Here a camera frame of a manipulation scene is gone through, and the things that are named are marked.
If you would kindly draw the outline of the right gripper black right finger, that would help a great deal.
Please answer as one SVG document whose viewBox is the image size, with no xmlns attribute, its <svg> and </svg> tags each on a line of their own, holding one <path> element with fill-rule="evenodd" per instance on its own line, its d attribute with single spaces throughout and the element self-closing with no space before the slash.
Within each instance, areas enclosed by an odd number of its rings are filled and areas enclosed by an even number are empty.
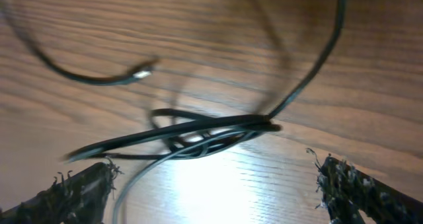
<svg viewBox="0 0 423 224">
<path fill-rule="evenodd" d="M 328 211 L 331 223 L 364 223 L 361 212 L 376 224 L 422 224 L 422 202 L 359 171 L 345 160 L 328 155 L 315 160 L 319 174 L 318 208 Z"/>
</svg>

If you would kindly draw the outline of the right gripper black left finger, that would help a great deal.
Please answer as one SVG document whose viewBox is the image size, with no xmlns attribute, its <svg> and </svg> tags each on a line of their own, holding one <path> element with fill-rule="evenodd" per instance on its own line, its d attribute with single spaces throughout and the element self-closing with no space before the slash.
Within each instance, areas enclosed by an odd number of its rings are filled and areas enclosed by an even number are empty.
<svg viewBox="0 0 423 224">
<path fill-rule="evenodd" d="M 99 224 L 103 222 L 114 180 L 121 174 L 113 162 L 95 163 L 71 176 L 60 174 L 47 189 L 1 211 L 1 224 Z"/>
</svg>

